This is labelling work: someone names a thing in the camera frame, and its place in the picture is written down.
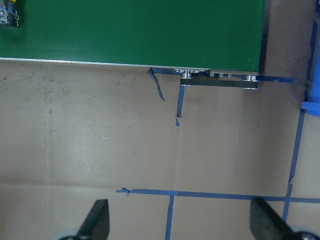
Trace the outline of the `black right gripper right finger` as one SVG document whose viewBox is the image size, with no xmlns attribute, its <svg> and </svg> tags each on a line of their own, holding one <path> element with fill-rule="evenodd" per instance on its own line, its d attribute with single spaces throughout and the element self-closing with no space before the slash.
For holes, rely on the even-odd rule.
<svg viewBox="0 0 320 240">
<path fill-rule="evenodd" d="M 300 239 L 300 234 L 294 232 L 263 198 L 251 200 L 249 226 L 256 240 Z"/>
</svg>

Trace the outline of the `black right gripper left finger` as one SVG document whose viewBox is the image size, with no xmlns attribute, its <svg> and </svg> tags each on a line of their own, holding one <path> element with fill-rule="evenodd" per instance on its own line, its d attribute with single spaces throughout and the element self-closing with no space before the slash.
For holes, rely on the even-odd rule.
<svg viewBox="0 0 320 240">
<path fill-rule="evenodd" d="M 107 240 L 110 233 L 110 214 L 107 199 L 95 201 L 75 235 L 76 240 Z"/>
</svg>

